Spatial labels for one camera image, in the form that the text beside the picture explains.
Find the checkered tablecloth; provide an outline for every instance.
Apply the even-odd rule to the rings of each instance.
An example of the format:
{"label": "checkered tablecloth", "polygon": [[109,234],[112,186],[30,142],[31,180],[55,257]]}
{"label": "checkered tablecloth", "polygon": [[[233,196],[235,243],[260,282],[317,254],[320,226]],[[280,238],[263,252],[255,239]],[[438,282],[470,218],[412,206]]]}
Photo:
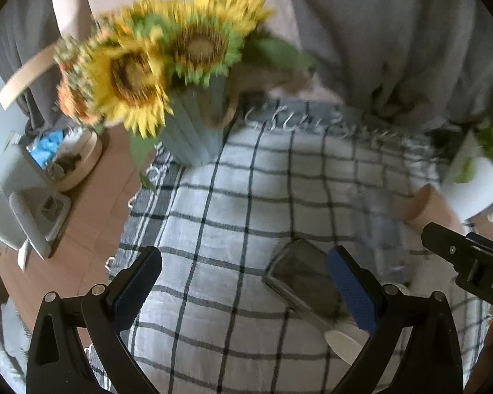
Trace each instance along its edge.
{"label": "checkered tablecloth", "polygon": [[[241,122],[215,162],[180,167],[159,150],[149,178],[159,193],[138,194],[111,277],[140,246],[160,248],[162,273],[122,338],[164,394],[330,392],[348,365],[262,284],[272,253],[294,237],[324,251],[336,244],[351,251],[354,188],[386,187],[409,197],[438,183],[431,158]],[[427,254],[415,237],[408,248],[413,259]],[[455,285],[445,293],[466,379],[487,331],[488,305]],[[113,390],[94,351],[90,361],[102,386]]]}

